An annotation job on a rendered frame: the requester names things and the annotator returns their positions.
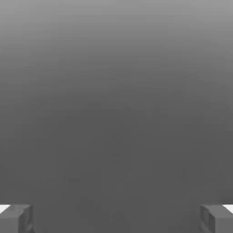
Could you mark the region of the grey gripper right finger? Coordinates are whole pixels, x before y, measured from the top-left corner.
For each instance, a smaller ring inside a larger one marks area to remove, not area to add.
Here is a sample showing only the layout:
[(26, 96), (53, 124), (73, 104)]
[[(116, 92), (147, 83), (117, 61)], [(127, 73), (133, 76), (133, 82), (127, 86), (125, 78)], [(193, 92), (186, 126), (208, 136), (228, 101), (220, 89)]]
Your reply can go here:
[(201, 205), (200, 233), (233, 233), (233, 204)]

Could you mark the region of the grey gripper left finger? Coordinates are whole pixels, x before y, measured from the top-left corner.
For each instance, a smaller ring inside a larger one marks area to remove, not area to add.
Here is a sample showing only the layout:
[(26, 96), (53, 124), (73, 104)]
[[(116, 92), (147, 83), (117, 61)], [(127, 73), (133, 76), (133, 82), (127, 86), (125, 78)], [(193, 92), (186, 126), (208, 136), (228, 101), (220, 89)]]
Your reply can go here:
[(33, 205), (0, 204), (0, 233), (34, 233)]

